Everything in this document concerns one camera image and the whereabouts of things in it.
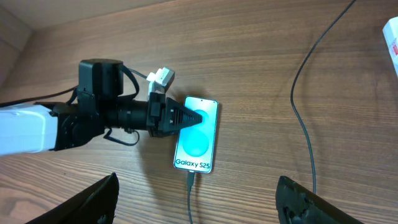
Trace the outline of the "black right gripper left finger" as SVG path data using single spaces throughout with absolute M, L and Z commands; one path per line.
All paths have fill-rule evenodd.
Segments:
M 112 173 L 27 224 L 112 224 L 119 195 L 119 180 Z

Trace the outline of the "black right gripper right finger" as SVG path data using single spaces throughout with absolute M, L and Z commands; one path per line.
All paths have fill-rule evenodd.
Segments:
M 281 224 L 362 224 L 287 176 L 281 176 L 275 193 Z

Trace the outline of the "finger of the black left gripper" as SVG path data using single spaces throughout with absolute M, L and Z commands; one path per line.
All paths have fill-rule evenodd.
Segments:
M 175 134 L 183 128 L 200 124 L 202 120 L 202 115 L 197 112 L 192 111 L 171 98 L 166 99 L 164 119 L 165 133 Z

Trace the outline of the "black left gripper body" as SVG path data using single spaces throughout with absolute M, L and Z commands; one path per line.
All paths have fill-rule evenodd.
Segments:
M 151 137 L 169 136 L 165 124 L 166 97 L 161 93 L 150 93 L 147 101 L 146 129 Z

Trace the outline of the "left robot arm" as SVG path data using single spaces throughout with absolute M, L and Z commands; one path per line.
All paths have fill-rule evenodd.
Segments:
M 166 96 L 173 70 L 164 67 L 145 76 L 146 101 L 137 101 L 137 93 L 123 93 L 124 77 L 140 90 L 138 75 L 120 60 L 82 60 L 78 85 L 69 89 L 68 101 L 49 102 L 48 96 L 38 96 L 1 103 L 1 155 L 60 151 L 97 136 L 122 144 L 112 137 L 114 128 L 128 134 L 144 130 L 161 138 L 202 122 L 202 115 Z

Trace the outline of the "blue Galaxy smartphone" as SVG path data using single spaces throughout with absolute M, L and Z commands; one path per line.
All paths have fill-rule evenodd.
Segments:
M 216 100 L 188 96 L 184 105 L 201 115 L 202 122 L 180 131 L 174 167 L 207 174 L 213 168 L 219 104 Z

